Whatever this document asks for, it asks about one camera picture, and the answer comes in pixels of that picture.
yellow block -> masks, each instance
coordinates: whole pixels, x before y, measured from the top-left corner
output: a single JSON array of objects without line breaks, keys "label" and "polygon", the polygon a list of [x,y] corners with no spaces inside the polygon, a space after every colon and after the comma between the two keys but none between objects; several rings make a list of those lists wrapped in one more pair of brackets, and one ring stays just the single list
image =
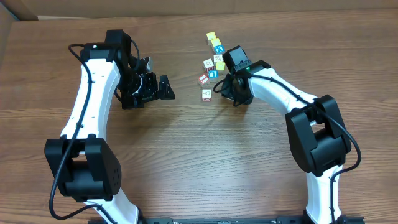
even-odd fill
[{"label": "yellow block", "polygon": [[216,64],[216,70],[225,70],[225,62],[217,62]]},{"label": "yellow block", "polygon": [[211,40],[211,44],[213,47],[216,47],[216,46],[221,45],[221,41],[219,40],[219,38],[216,38],[214,40]]},{"label": "yellow block", "polygon": [[216,39],[216,33],[214,32],[207,33],[206,35],[208,40]]}]

blue block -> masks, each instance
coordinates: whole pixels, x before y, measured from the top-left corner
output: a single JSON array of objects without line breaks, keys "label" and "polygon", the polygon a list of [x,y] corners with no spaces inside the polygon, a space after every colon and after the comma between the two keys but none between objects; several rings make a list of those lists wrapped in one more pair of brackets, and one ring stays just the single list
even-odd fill
[{"label": "blue block", "polygon": [[225,48],[224,46],[221,44],[219,46],[214,47],[214,50],[216,53],[221,54],[225,52]]},{"label": "blue block", "polygon": [[209,76],[209,78],[218,78],[217,70],[210,70],[210,71],[208,71],[207,75]]}]

wood grain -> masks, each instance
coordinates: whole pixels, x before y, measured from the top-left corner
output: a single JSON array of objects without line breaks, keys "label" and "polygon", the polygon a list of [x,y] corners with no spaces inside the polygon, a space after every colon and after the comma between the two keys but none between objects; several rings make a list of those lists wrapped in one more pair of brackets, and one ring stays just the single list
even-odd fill
[{"label": "wood grain", "polygon": [[[205,34],[241,45],[299,89],[336,98],[362,147],[360,167],[341,177],[344,214],[396,223],[398,207],[398,10],[281,12],[13,23],[0,74],[0,222],[58,223],[44,157],[73,108],[80,65],[72,43],[102,42],[124,29],[176,100],[122,110],[113,101],[108,144],[123,167],[123,190],[148,217],[262,218],[298,215],[305,174],[293,160],[284,118],[254,100],[234,108],[201,102],[197,76],[211,57]],[[356,159],[348,155],[347,166]],[[56,211],[82,204],[57,194]],[[68,223],[98,218],[94,211]]]}]

wooden table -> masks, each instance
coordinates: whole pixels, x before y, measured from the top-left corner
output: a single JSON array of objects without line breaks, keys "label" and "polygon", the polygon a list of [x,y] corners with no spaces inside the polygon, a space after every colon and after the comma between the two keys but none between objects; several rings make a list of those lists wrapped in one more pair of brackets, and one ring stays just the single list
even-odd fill
[{"label": "wooden table", "polygon": [[[0,222],[61,223],[48,210],[44,144],[59,137],[80,83],[67,46],[103,42],[108,29],[124,29],[177,96],[138,110],[112,102],[108,144],[124,192],[146,216],[264,218],[300,215],[307,204],[281,115],[259,100],[201,101],[197,77],[212,57],[205,35],[216,31],[227,49],[239,44],[299,89],[336,98],[363,152],[360,167],[341,176],[340,207],[367,223],[396,222],[398,10],[15,22],[0,74]],[[346,166],[355,159],[353,151]],[[80,206],[56,195],[59,214]]]}]

robotic arm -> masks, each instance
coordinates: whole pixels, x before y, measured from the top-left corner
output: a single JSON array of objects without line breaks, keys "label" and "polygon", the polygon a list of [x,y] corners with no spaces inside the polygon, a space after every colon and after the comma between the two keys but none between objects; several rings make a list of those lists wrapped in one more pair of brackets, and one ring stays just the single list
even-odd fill
[{"label": "robotic arm", "polygon": [[[106,122],[112,94],[121,101],[123,109],[140,108],[144,103],[156,99],[175,98],[167,76],[160,77],[158,87],[156,75],[151,72],[150,58],[139,59],[130,54],[131,42],[131,38],[122,30],[109,30],[105,43],[85,44],[80,52],[79,60],[88,69],[81,66],[81,83],[72,115],[60,139],[48,139],[45,145],[45,156],[51,171],[54,177],[59,175],[55,184],[63,196],[85,203],[86,208],[96,207],[106,223],[231,224],[232,221],[228,220],[144,218],[122,191],[121,166],[106,143]],[[222,95],[234,100],[234,105],[237,102],[249,104],[253,97],[258,97],[285,115],[292,155],[298,166],[307,173],[308,205],[304,216],[239,222],[331,223],[330,177],[342,169],[345,154],[351,146],[347,137],[334,124],[318,116],[314,105],[344,126],[335,100],[328,95],[317,98],[300,91],[281,79],[267,63],[252,63],[240,46],[227,51],[223,57],[231,74],[224,80]],[[91,97],[80,130],[76,139],[73,139],[79,124],[78,117],[85,104],[85,93],[89,89],[88,71],[92,80]],[[120,90],[121,96],[117,95],[116,89]],[[325,128],[313,133],[311,125],[315,123],[324,123]],[[66,151],[69,146],[71,150],[68,154]],[[85,154],[86,161],[74,161],[73,158],[79,154]],[[362,218],[341,215],[337,206],[338,178],[335,180],[335,220],[339,223],[364,223]],[[66,219],[73,215],[53,216]]]}]

